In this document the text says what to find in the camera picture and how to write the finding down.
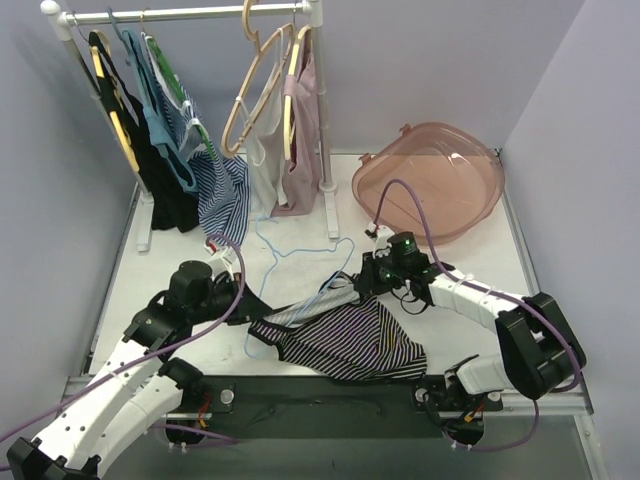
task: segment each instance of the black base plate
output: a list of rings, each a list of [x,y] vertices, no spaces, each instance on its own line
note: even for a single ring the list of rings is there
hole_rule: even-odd
[[[442,435],[415,401],[417,382],[336,382],[316,376],[206,376],[177,411],[211,396],[209,429],[238,439],[391,439]],[[233,401],[220,400],[223,390]]]

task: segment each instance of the screw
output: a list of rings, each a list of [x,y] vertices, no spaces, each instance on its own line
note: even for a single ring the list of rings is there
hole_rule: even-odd
[[[228,388],[220,392],[220,402],[222,402],[223,405],[231,405],[234,397],[235,394],[233,393],[233,390],[229,390]]]
[[[419,388],[415,393],[416,400],[420,403],[424,403],[429,400],[429,394],[426,388]]]

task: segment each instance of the white plastic arm segment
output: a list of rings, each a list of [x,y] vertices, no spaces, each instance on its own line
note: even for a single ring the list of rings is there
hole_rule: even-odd
[[[145,351],[146,347],[135,342],[121,341],[91,383],[113,375],[113,370],[142,357]],[[42,441],[39,449],[49,458],[66,458],[67,468],[82,468],[113,418],[161,365],[157,358],[142,362],[79,398],[36,435]]]
[[[98,476],[107,469],[140,435],[144,434],[162,415],[176,409],[182,402],[182,390],[169,377],[151,381],[130,399],[98,438],[90,457],[99,455]]]
[[[453,270],[451,273],[456,278],[492,290],[488,285],[472,280],[472,277],[465,278],[465,275],[457,270]],[[498,313],[517,308],[515,303],[479,292],[467,287],[462,282],[454,282],[445,274],[436,277],[435,281],[429,285],[429,291],[435,306],[458,312],[493,333],[496,333],[495,320],[498,318]],[[517,299],[522,298],[522,295],[510,295]]]
[[[211,254],[211,258],[207,260],[207,263],[213,271],[213,278],[216,278],[223,272],[228,272],[231,277],[236,273],[240,273],[240,261],[233,248],[216,246],[217,250],[213,250],[213,248],[207,244],[205,244],[204,248]]]
[[[474,358],[461,366],[456,376],[470,395],[513,388],[498,353]]]

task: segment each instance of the striped fabric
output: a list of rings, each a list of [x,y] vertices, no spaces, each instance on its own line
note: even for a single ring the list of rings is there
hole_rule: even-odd
[[[260,320],[249,334],[275,345],[280,360],[337,380],[409,380],[427,370],[422,345],[409,339],[375,297],[343,305],[297,328]]]
[[[309,299],[304,300],[265,318],[265,320],[284,327],[299,327],[310,319],[346,303],[360,303],[360,294],[354,290],[353,285],[325,290],[313,302],[310,303]]]
[[[164,97],[164,116],[174,133],[180,153],[188,159],[198,184],[198,217],[206,235],[223,233],[241,244],[247,233],[249,217],[249,178],[247,164],[240,157],[223,158],[202,126],[200,112],[177,77],[180,101],[167,85],[145,35],[155,81]]]

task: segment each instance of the white tank top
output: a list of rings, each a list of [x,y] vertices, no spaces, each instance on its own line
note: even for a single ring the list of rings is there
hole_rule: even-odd
[[[280,37],[280,51],[276,53],[276,62],[273,66],[269,80],[260,95],[258,104],[268,93],[268,86],[280,69],[284,35]],[[242,98],[238,97],[241,112],[244,118],[244,126],[251,125],[251,131],[244,140],[247,150],[247,164],[249,166],[249,183],[251,186],[251,213],[253,217],[271,215],[273,208],[287,204],[287,196],[282,188],[282,176],[284,174],[284,144],[283,144],[283,90],[284,75],[280,77],[273,87],[273,92],[267,100],[260,116],[252,120],[255,113],[249,113]]]

